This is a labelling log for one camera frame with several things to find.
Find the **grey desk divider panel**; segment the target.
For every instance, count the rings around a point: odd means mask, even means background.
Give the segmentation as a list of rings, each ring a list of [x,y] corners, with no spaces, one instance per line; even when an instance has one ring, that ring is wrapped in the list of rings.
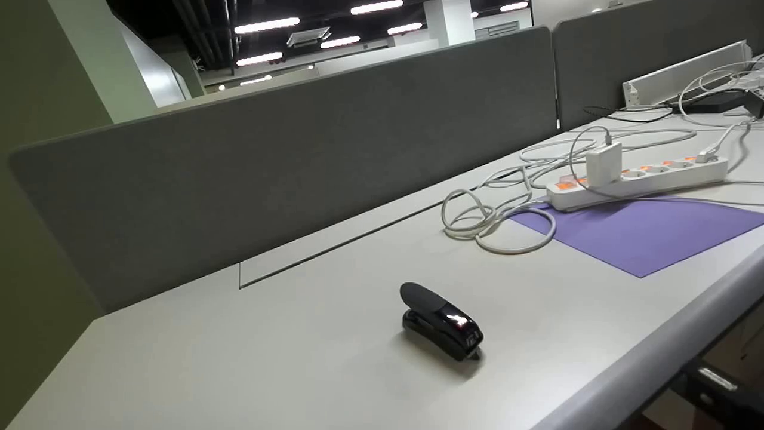
[[[554,133],[528,29],[37,144],[10,172],[118,310]]]

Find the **black stapler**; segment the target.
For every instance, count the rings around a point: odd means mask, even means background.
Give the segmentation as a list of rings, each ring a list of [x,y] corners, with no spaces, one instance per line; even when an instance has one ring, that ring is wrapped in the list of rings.
[[[408,306],[400,325],[422,336],[451,358],[465,362],[481,345],[484,336],[480,325],[465,310],[456,308],[431,290],[416,282],[404,282],[398,288],[398,297]]]

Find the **white plug adapter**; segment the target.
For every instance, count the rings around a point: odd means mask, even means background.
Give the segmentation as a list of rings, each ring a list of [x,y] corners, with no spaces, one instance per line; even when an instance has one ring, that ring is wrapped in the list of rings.
[[[604,187],[620,180],[622,149],[611,144],[588,155],[588,183]]]

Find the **black power adapter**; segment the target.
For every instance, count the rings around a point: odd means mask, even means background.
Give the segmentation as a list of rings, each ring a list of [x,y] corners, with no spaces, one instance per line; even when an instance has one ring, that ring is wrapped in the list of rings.
[[[687,116],[705,116],[705,112],[726,112],[733,111],[742,103],[745,91],[742,90],[726,90],[726,91],[714,91],[691,101],[683,103],[683,111]]]

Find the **grey right divider panel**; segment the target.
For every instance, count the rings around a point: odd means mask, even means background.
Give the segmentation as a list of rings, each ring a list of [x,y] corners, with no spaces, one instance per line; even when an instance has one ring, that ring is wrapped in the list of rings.
[[[764,50],[764,0],[642,0],[560,21],[551,32],[560,128],[619,111],[627,79],[734,42]]]

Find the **white extension power strip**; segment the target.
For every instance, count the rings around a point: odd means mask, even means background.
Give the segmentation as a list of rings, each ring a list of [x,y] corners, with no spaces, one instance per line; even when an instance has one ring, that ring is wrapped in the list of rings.
[[[583,211],[592,207],[633,201],[656,195],[685,192],[697,187],[718,184],[726,180],[727,160],[718,155],[707,158],[677,158],[656,165],[625,167],[620,165],[620,180],[592,187],[584,172],[571,172],[546,187],[546,198],[556,211]]]

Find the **purple paper sheet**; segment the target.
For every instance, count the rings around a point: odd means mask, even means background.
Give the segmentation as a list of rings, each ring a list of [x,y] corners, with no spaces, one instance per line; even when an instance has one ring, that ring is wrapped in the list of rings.
[[[764,216],[685,198],[642,198],[558,214],[546,257],[558,271],[604,271],[645,279],[764,226]]]

